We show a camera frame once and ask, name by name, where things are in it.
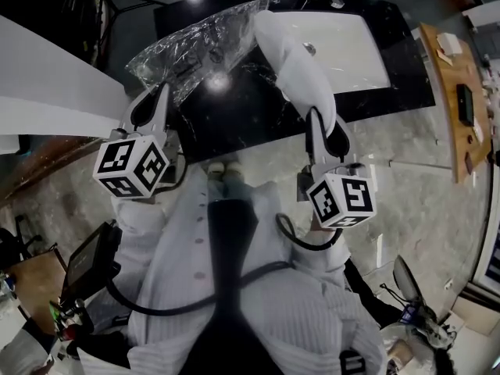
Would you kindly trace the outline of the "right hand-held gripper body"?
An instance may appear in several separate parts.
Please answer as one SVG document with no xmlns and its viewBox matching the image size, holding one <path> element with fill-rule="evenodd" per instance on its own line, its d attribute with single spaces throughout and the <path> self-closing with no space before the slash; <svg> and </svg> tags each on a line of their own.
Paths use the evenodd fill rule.
<svg viewBox="0 0 500 375">
<path fill-rule="evenodd" d="M 304 167 L 297 175 L 297 200 L 312 205 L 323 230 L 355 227 L 377 214 L 373 180 L 359 162 Z"/>
</svg>

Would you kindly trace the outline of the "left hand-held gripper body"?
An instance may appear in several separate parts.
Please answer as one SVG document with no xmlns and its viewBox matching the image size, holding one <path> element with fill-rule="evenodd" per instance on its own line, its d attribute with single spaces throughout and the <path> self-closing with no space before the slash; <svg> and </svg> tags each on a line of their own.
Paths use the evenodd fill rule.
<svg viewBox="0 0 500 375">
<path fill-rule="evenodd" d="M 93 178 L 115 198 L 134 200 L 173 191 L 186 174 L 175 132 L 118 128 L 101 145 Z"/>
</svg>

